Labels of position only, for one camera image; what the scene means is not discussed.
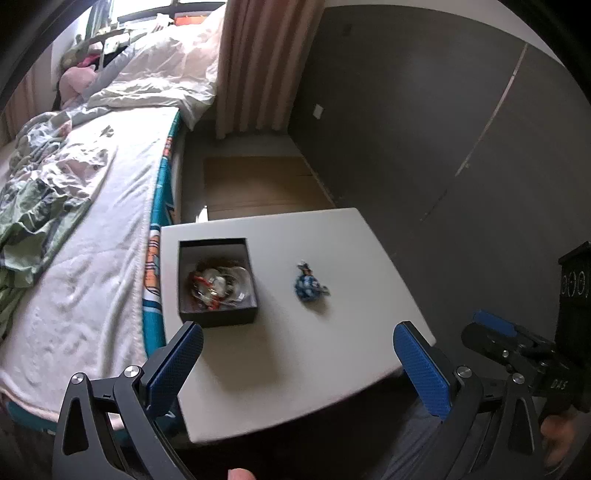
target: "wall outlet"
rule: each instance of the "wall outlet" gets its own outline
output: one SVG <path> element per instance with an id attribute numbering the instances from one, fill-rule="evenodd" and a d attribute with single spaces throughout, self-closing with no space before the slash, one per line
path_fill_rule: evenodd
<path id="1" fill-rule="evenodd" d="M 322 112 L 324 112 L 324 108 L 321 107 L 320 105 L 318 105 L 318 103 L 317 103 L 316 106 L 314 107 L 314 111 L 312 112 L 312 115 L 317 120 L 320 120 L 320 117 L 322 116 Z"/>

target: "pillow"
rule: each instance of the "pillow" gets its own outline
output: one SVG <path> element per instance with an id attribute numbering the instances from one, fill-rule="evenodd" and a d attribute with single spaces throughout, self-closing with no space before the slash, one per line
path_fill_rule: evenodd
<path id="1" fill-rule="evenodd" d="M 95 93 L 108 87 L 111 82 L 115 80 L 119 72 L 127 66 L 132 58 L 134 58 L 134 55 L 135 45 L 131 44 L 117 55 L 104 69 L 97 73 L 94 81 L 82 91 L 82 98 L 85 102 L 87 102 Z"/>

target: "hand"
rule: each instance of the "hand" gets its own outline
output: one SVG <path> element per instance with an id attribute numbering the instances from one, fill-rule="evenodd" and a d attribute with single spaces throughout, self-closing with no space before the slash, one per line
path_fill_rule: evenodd
<path id="1" fill-rule="evenodd" d="M 548 415 L 540 427 L 540 433 L 548 440 L 546 466 L 560 463 L 574 441 L 574 421 L 571 417 Z"/>
<path id="2" fill-rule="evenodd" d="M 256 480 L 255 476 L 244 468 L 228 470 L 228 480 Z"/>

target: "black device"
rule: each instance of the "black device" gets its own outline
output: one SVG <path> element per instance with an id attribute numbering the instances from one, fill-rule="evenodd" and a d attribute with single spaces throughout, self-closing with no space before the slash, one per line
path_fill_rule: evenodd
<path id="1" fill-rule="evenodd" d="M 201 327 L 187 322 L 142 367 L 102 380 L 74 374 L 57 424 L 53 478 L 133 479 L 108 416 L 118 413 L 150 478 L 193 479 L 155 419 L 169 411 L 202 349 Z"/>
<path id="2" fill-rule="evenodd" d="M 504 380 L 453 367 L 410 322 L 394 330 L 394 349 L 427 410 L 442 419 L 412 479 L 444 479 L 460 455 L 478 413 L 488 426 L 465 479 L 540 479 L 544 452 L 539 425 L 571 405 L 591 407 L 591 244 L 561 257 L 560 308 L 554 341 L 479 311 L 463 344 L 503 365 Z M 546 399 L 538 414 L 532 397 Z"/>

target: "cardboard box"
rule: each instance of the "cardboard box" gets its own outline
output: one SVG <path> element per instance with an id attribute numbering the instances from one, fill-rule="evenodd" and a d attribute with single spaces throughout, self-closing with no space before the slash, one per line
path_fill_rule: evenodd
<path id="1" fill-rule="evenodd" d="M 251 277 L 252 292 L 235 307 L 220 305 L 218 310 L 203 310 L 191 295 L 190 274 L 197 265 L 210 267 L 243 267 Z M 181 319 L 201 327 L 244 325 L 255 320 L 258 310 L 256 285 L 245 238 L 223 238 L 180 242 L 178 246 L 178 314 Z"/>

